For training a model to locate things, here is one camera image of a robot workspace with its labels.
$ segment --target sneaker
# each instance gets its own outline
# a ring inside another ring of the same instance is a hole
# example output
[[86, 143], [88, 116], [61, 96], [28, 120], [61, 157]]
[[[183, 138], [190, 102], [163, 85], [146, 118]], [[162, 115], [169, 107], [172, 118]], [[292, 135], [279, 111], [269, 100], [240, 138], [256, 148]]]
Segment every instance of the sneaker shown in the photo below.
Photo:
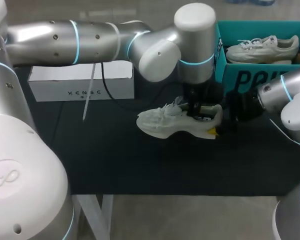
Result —
[[180, 104], [182, 97], [162, 108], [141, 112], [136, 125], [146, 134], [166, 139], [172, 134], [185, 131], [202, 139], [215, 139], [216, 129], [222, 121], [223, 110], [220, 105], [202, 106], [199, 116], [194, 119], [187, 115], [189, 105]]
[[299, 38], [282, 40], [276, 36], [242, 41], [227, 49], [226, 58], [233, 64], [291, 64], [299, 51]]

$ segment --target table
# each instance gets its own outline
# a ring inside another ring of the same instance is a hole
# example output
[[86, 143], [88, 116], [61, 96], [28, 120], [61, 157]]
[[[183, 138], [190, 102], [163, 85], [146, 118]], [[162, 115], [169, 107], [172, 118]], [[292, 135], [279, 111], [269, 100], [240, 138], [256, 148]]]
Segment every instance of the table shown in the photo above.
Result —
[[[85, 122], [84, 101], [36, 102], [26, 83], [29, 68], [17, 73], [38, 131], [62, 161], [73, 194], [284, 196], [300, 182], [300, 146], [272, 125], [274, 116], [240, 123], [237, 134], [217, 140], [185, 132], [157, 139], [138, 129], [138, 111], [111, 100], [91, 101]], [[138, 100], [121, 103], [143, 105], [163, 84], [136, 72]], [[180, 86], [167, 87], [153, 108], [181, 92]]]

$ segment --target floor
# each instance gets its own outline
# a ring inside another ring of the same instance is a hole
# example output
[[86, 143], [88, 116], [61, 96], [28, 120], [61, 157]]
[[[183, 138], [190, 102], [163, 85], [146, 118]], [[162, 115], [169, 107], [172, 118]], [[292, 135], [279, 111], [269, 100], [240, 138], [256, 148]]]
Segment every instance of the floor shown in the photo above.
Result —
[[[195, 0], [6, 0], [8, 22], [139, 19], [158, 29], [175, 11]], [[199, 0], [215, 8], [219, 20], [300, 20], [300, 0], [273, 6]], [[114, 197], [111, 240], [273, 240], [275, 197], [144, 196]], [[93, 240], [87, 224], [82, 240]]]

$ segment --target teal box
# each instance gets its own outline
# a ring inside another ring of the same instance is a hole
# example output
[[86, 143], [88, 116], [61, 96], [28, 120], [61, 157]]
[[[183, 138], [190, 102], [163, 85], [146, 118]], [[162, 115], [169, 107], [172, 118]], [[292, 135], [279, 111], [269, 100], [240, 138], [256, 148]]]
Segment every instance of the teal box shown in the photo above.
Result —
[[238, 45], [238, 40], [299, 37], [300, 21], [219, 21], [216, 27], [215, 79], [225, 92], [248, 90], [269, 82], [281, 74], [300, 68], [300, 64], [234, 64], [227, 63], [224, 46]]

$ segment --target black cable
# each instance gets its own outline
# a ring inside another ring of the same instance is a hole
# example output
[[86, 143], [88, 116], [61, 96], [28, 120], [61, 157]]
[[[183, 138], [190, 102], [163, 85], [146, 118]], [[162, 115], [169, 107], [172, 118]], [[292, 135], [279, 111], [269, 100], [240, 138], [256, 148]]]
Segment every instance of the black cable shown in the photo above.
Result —
[[106, 92], [108, 93], [109, 97], [121, 108], [127, 110], [127, 111], [144, 111], [144, 110], [147, 110], [156, 100], [157, 98], [161, 95], [161, 93], [163, 92], [163, 90], [169, 86], [169, 85], [172, 85], [172, 84], [178, 84], [177, 82], [169, 82], [167, 83], [166, 85], [164, 85], [160, 91], [154, 96], [154, 98], [146, 105], [142, 106], [142, 107], [130, 107], [130, 106], [125, 106], [125, 105], [122, 105], [117, 99], [115, 99], [111, 93], [109, 92], [109, 89], [106, 85], [106, 79], [105, 79], [105, 69], [104, 69], [104, 63], [101, 62], [101, 74], [102, 74], [102, 82], [103, 82], [103, 86], [106, 90]]

